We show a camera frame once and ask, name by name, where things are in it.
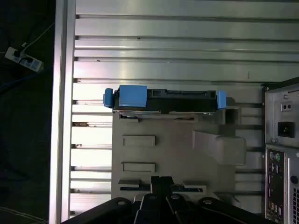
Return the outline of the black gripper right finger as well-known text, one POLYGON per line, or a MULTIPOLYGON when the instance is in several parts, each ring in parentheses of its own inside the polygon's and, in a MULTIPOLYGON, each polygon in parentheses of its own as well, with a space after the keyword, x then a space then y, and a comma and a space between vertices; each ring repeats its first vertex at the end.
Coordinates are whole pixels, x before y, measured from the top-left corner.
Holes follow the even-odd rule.
POLYGON ((257 214, 245 211, 224 201, 204 197, 197 203, 186 200, 182 194, 173 193, 174 182, 170 176, 161 177, 162 224, 273 224, 257 214))

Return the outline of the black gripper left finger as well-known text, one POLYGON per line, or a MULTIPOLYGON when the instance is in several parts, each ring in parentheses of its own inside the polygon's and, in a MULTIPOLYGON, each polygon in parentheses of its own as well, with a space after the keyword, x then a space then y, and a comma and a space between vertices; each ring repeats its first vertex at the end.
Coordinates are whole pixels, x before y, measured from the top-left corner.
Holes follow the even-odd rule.
POLYGON ((93 207, 64 224, 160 224, 162 222, 162 178, 151 177, 150 193, 141 201, 131 202, 124 197, 111 199, 93 207))

